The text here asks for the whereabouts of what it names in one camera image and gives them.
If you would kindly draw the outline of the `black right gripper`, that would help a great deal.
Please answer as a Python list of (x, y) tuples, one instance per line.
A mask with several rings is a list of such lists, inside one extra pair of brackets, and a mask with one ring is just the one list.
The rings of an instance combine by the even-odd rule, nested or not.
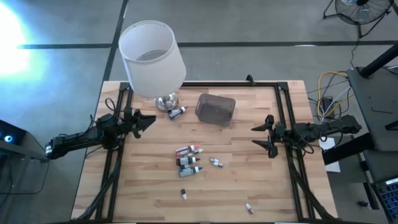
[(254, 144), (263, 147), (269, 158), (275, 158), (278, 155), (278, 148), (275, 146), (276, 142), (293, 144), (294, 140), (291, 138), (290, 130), (286, 130), (285, 126), (277, 123), (274, 126), (274, 116), (267, 115), (263, 125), (252, 128), (252, 131), (265, 131), (270, 130), (270, 141), (252, 140)]

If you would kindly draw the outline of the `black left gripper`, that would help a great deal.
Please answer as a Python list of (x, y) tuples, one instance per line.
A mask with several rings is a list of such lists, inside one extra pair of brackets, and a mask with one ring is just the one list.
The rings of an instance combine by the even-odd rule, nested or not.
[(155, 121), (156, 115), (143, 115), (139, 109), (125, 107), (121, 129), (124, 134), (133, 133), (134, 137), (139, 139), (139, 131), (145, 131)]

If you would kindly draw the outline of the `large black food coloring bottle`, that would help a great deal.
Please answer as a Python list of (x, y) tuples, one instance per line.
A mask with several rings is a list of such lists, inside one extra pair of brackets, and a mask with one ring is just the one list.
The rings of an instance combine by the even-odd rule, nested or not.
[(186, 166), (186, 165), (194, 164), (199, 160), (200, 160), (200, 158), (196, 158), (196, 157), (181, 157), (181, 158), (176, 159), (176, 165)]

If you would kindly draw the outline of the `grey translucent plastic bin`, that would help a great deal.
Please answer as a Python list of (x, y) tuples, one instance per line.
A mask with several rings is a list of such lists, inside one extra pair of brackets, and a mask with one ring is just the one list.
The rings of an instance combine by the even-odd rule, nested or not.
[(236, 101), (232, 98), (203, 93), (198, 99), (195, 114), (204, 123), (227, 127), (231, 124)]

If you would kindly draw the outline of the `black power adapter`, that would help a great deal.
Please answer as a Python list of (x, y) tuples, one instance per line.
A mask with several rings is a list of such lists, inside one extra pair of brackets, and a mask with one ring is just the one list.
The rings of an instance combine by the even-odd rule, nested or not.
[(320, 110), (322, 112), (323, 117), (325, 118), (325, 115), (327, 114), (327, 109), (328, 107), (332, 104), (333, 97), (332, 96), (326, 96), (321, 99), (320, 103)]

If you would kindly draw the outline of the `grey side desk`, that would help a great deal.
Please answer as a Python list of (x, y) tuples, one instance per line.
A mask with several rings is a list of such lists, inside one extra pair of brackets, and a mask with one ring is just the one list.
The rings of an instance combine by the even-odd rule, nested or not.
[[(357, 69), (347, 73), (375, 148), (398, 152), (398, 75), (383, 68), (369, 79), (363, 78)], [(373, 112), (371, 107), (391, 110), (394, 114)]]

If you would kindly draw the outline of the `black computer with blue light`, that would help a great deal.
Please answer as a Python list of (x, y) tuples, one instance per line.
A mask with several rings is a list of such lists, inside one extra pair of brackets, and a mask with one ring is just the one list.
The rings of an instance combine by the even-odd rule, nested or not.
[(25, 130), (0, 120), (0, 140), (20, 146), (25, 134)]

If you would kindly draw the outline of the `black pole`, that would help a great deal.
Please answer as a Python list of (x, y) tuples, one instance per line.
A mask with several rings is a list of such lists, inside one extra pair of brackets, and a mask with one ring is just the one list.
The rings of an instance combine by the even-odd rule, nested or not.
[(385, 66), (391, 60), (398, 57), (398, 43), (394, 44), (390, 49), (380, 55), (377, 59), (371, 62), (369, 65), (360, 70), (359, 74), (363, 78), (370, 78), (374, 72)]

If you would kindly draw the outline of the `black backlit keyboard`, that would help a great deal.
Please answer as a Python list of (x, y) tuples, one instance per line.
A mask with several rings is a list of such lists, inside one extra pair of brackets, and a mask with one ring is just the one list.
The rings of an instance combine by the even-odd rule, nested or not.
[(398, 176), (394, 179), (372, 183), (389, 224), (398, 224)]

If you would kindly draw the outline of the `black floor fan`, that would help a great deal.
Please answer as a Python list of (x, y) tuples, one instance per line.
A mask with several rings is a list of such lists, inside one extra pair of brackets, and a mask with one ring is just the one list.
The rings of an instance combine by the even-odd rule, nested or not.
[(330, 0), (323, 19), (340, 18), (354, 25), (358, 38), (367, 36), (390, 12), (394, 0)]

